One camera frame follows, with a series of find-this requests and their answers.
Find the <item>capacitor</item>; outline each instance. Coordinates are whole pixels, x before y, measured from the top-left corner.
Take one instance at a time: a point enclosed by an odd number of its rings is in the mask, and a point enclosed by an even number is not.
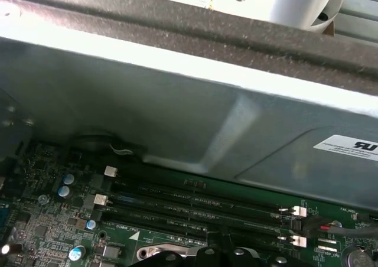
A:
[[[374,267],[374,261],[369,254],[361,249],[355,249],[348,254],[348,267]]]
[[[75,248],[72,248],[69,253],[69,259],[73,262],[79,261],[84,257],[86,253],[85,247],[82,245],[78,245]]]
[[[89,220],[86,225],[87,229],[94,230],[97,227],[97,223],[94,220]]]
[[[75,181],[75,177],[73,176],[73,174],[67,174],[67,175],[63,178],[63,183],[64,183],[65,185],[73,184],[74,181]]]
[[[68,198],[71,194],[70,188],[66,185],[62,186],[58,190],[58,195],[62,198]]]
[[[2,255],[10,255],[10,254],[19,254],[24,249],[24,245],[22,243],[10,243],[6,244],[1,248]]]

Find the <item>green circuit board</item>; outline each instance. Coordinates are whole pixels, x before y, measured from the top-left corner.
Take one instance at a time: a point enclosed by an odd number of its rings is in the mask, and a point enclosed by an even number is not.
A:
[[[300,219],[277,208],[302,207],[307,217],[321,215],[344,227],[368,225],[366,211],[231,184],[192,174],[130,162],[118,156],[74,151],[59,164],[59,147],[34,143],[2,185],[2,244],[20,242],[24,251],[7,266],[127,267],[145,256],[145,248],[207,245],[207,231],[227,226],[236,246],[255,249],[263,261],[285,252],[316,267],[342,266],[343,251],[359,246],[372,253],[374,239],[319,235],[305,247],[281,240],[300,230]],[[104,175],[106,168],[114,175]],[[58,195],[65,175],[74,176],[67,197]],[[94,204],[96,195],[106,201]],[[88,220],[96,222],[88,229]],[[82,246],[83,257],[68,255]]]

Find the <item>cable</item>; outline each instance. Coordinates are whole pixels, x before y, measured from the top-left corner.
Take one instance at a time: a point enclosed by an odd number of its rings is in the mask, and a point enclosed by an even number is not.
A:
[[[99,135],[99,134],[87,134],[87,135],[75,135],[73,136],[68,143],[63,147],[61,155],[59,157],[59,163],[64,164],[67,159],[67,156],[70,153],[70,150],[73,145],[84,142],[101,142],[109,143],[119,141],[119,138],[110,135]]]
[[[332,235],[347,236],[352,238],[372,239],[378,238],[378,226],[362,227],[360,229],[345,229],[343,227],[325,227],[321,230]]]
[[[129,149],[115,149],[113,145],[110,143],[109,144],[110,148],[113,150],[114,153],[120,156],[125,156],[125,155],[133,155],[134,152],[129,150]]]

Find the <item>black cable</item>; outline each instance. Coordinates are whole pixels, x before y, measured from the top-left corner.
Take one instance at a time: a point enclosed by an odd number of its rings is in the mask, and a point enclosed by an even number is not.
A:
[[[63,147],[61,155],[59,157],[59,163],[64,164],[71,148],[74,145],[84,142],[101,142],[111,144],[112,142],[120,142],[120,139],[115,136],[110,135],[100,135],[100,134],[88,134],[88,135],[75,135],[68,143]]]
[[[378,238],[378,226],[362,227],[360,229],[345,229],[343,227],[330,227],[327,233],[360,239]]]

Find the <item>electrolytic capacitor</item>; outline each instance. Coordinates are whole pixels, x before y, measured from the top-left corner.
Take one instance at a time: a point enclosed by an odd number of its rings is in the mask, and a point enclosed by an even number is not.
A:
[[[89,220],[87,222],[86,228],[89,230],[94,230],[97,227],[97,224],[94,220]]]
[[[62,186],[58,190],[58,195],[62,198],[68,198],[71,194],[71,190],[68,186]]]
[[[69,259],[73,262],[79,261],[84,257],[86,253],[85,247],[82,245],[78,245],[75,248],[72,248],[69,253]]]
[[[22,243],[11,243],[6,244],[1,248],[2,255],[10,255],[10,254],[19,254],[24,249],[24,245]]]
[[[63,183],[64,183],[65,185],[73,184],[74,181],[75,181],[75,177],[73,176],[73,174],[67,174],[67,175],[63,178]]]

